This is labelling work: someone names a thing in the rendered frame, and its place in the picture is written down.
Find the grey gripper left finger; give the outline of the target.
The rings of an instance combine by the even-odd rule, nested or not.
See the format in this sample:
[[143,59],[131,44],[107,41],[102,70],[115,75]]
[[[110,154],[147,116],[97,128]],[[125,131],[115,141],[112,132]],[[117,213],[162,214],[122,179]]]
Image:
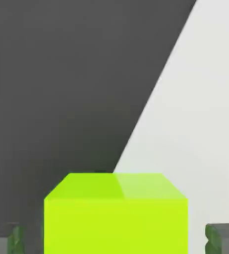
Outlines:
[[25,254],[23,229],[18,223],[0,223],[0,254]]

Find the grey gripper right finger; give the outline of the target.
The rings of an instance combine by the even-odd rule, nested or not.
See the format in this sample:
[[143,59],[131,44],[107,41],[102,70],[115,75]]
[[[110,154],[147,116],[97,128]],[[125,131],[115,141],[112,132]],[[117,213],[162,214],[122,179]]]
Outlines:
[[205,254],[229,254],[229,223],[207,224]]

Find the small lime green cube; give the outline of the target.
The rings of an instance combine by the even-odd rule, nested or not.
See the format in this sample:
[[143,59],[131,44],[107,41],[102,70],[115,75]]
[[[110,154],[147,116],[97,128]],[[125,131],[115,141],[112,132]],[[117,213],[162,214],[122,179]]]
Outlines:
[[160,173],[70,173],[44,200],[44,254],[188,254],[188,200]]

